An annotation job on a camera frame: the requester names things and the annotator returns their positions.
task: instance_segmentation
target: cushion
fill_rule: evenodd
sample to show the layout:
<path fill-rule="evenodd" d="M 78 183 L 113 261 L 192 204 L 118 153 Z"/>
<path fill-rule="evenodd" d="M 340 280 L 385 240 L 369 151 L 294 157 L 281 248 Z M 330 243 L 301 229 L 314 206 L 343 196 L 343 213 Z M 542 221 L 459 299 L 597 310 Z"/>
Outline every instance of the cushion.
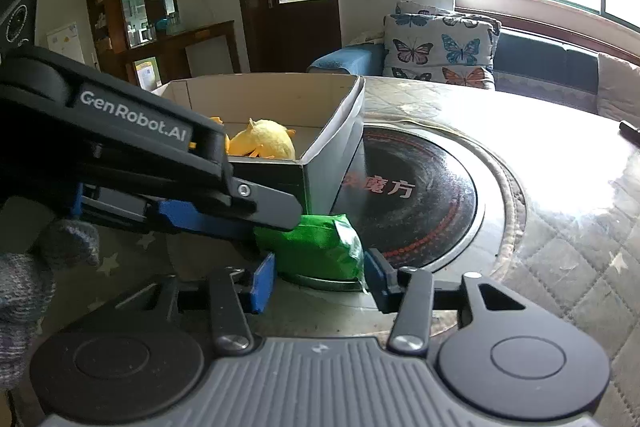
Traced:
<path fill-rule="evenodd" d="M 380 76 L 385 51 L 382 44 L 357 44 L 318 58 L 307 73 L 342 73 Z"/>
<path fill-rule="evenodd" d="M 500 38 L 500 47 L 502 47 L 502 38 Z M 494 81 L 496 91 L 510 92 L 596 113 L 596 95 L 594 93 L 556 82 L 548 82 L 525 74 L 498 71 L 497 60 L 494 69 Z"/>
<path fill-rule="evenodd" d="M 598 114 L 640 126 L 640 67 L 598 54 Z"/>
<path fill-rule="evenodd" d="M 401 13 L 451 16 L 456 12 L 452 12 L 451 10 L 443 10 L 442 8 L 436 8 L 435 6 L 427 6 L 426 4 L 420 4 L 416 1 L 398 1 L 396 3 L 396 14 Z"/>
<path fill-rule="evenodd" d="M 494 89 L 498 35 L 489 22 L 463 17 L 385 17 L 385 76 Z"/>
<path fill-rule="evenodd" d="M 494 57 L 496 78 L 498 71 L 583 90 L 594 101 L 598 93 L 598 54 L 540 35 L 503 29 Z"/>
<path fill-rule="evenodd" d="M 462 13 L 454 12 L 451 10 L 444 10 L 442 8 L 436 8 L 435 6 L 428 6 L 427 4 L 420 4 L 416 1 L 398 1 L 396 3 L 396 14 L 403 13 L 417 13 L 420 15 L 443 15 L 447 17 L 463 17 L 465 19 L 472 19 L 476 21 L 488 22 L 494 28 L 494 34 L 500 36 L 500 30 L 502 23 L 498 19 L 489 17 L 487 15 L 476 15 L 474 13 Z M 495 55 L 496 47 L 498 45 L 498 39 L 495 39 L 492 48 L 492 56 Z"/>

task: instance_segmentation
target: butterfly print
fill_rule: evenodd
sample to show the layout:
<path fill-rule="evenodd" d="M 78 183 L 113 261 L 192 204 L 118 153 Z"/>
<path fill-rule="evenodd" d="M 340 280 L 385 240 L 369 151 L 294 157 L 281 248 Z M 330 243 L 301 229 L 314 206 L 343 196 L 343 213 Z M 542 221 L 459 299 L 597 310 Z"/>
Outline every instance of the butterfly print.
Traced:
<path fill-rule="evenodd" d="M 415 62 L 418 66 L 423 66 L 429 61 L 428 55 L 431 48 L 433 48 L 433 44 L 430 42 L 416 46 L 414 41 L 413 48 L 410 48 L 399 39 L 394 39 L 394 44 L 396 45 L 396 50 L 398 50 L 398 60 L 400 62 Z"/>
<path fill-rule="evenodd" d="M 502 23 L 500 21 L 495 20 L 495 19 L 489 19 L 487 22 L 491 24 L 491 28 L 492 28 L 492 31 L 493 31 L 494 35 L 496 37 L 498 35 L 500 35 L 500 28 L 502 28 Z"/>
<path fill-rule="evenodd" d="M 391 68 L 391 71 L 396 78 L 406 78 L 407 80 L 411 80 L 411 78 L 406 73 L 404 73 L 401 68 Z M 429 80 L 431 80 L 431 73 L 418 74 L 417 76 L 414 76 L 414 80 L 422 80 L 424 82 L 428 82 Z"/>
<path fill-rule="evenodd" d="M 460 17 L 444 17 L 444 19 L 442 19 L 442 22 L 444 22 L 447 26 L 455 26 L 456 24 L 462 22 L 467 28 L 477 28 L 479 25 L 478 21 L 472 21 Z"/>
<path fill-rule="evenodd" d="M 442 68 L 442 74 L 447 84 L 454 84 L 456 86 L 484 87 L 483 80 L 486 78 L 482 68 L 476 68 L 467 76 L 457 74 L 449 68 Z"/>
<path fill-rule="evenodd" d="M 429 19 L 424 15 L 411 15 L 411 14 L 395 14 L 392 15 L 393 19 L 396 20 L 396 24 L 398 26 L 407 26 L 411 27 L 411 24 L 414 26 L 424 26 Z"/>
<path fill-rule="evenodd" d="M 462 63 L 467 66 L 475 66 L 478 63 L 478 59 L 474 57 L 474 55 L 478 55 L 480 52 L 480 39 L 473 39 L 467 42 L 465 47 L 462 48 L 454 39 L 442 34 L 442 44 L 444 45 L 444 49 L 449 52 L 447 53 L 449 64 Z"/>
<path fill-rule="evenodd" d="M 489 34 L 489 44 L 491 44 L 491 51 L 489 52 L 489 60 L 494 59 L 494 33 L 487 28 L 486 31 Z"/>

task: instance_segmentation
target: black cooktop surface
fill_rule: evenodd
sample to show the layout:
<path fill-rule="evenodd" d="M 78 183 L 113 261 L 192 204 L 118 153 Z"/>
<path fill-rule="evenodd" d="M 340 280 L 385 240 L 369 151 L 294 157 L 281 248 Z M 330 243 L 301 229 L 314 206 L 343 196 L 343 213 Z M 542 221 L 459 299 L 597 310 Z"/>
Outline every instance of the black cooktop surface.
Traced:
<path fill-rule="evenodd" d="M 335 201 L 364 248 L 394 267 L 425 266 L 449 252 L 471 227 L 478 197 L 460 161 L 407 132 L 365 127 Z"/>

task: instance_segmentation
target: black speaker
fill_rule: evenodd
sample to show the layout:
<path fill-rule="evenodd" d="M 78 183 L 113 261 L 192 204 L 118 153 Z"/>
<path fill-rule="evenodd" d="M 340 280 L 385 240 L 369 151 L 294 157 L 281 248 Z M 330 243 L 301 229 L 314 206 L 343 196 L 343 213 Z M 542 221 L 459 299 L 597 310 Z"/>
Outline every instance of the black speaker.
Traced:
<path fill-rule="evenodd" d="M 0 63 L 6 52 L 35 44 L 37 0 L 0 0 Z"/>

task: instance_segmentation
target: green package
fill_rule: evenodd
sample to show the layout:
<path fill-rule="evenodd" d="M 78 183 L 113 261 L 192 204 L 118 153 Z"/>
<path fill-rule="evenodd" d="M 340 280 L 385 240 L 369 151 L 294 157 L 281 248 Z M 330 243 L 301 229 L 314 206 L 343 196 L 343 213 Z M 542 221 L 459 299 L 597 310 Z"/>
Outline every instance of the green package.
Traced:
<path fill-rule="evenodd" d="M 302 216 L 291 232 L 254 229 L 258 246 L 276 256 L 280 273 L 364 281 L 360 238 L 347 216 Z"/>

